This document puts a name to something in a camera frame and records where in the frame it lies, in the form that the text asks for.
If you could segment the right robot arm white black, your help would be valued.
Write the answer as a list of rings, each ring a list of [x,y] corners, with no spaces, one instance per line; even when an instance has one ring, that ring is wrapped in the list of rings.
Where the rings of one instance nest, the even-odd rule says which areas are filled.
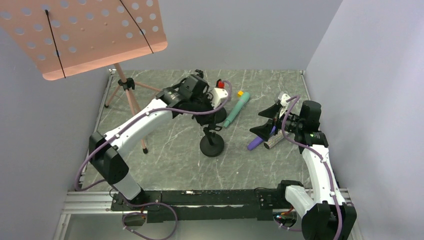
[[[284,198],[301,219],[301,231],[306,240],[346,240],[357,219],[354,206],[348,205],[337,185],[329,157],[329,143],[319,130],[321,104],[312,100],[302,103],[300,113],[292,113],[288,100],[281,100],[258,113],[268,121],[250,129],[264,141],[271,134],[283,137],[298,146],[312,184],[310,197],[300,183],[282,184]]]

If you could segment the teal toy microphone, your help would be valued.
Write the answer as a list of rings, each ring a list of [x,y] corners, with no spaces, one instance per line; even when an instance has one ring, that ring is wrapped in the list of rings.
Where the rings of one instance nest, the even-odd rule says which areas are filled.
[[[238,97],[238,101],[236,105],[233,107],[233,109],[227,115],[225,121],[223,122],[224,128],[227,128],[233,122],[233,120],[240,113],[244,105],[249,101],[250,97],[251,95],[249,92],[244,92],[244,94],[241,97]]]

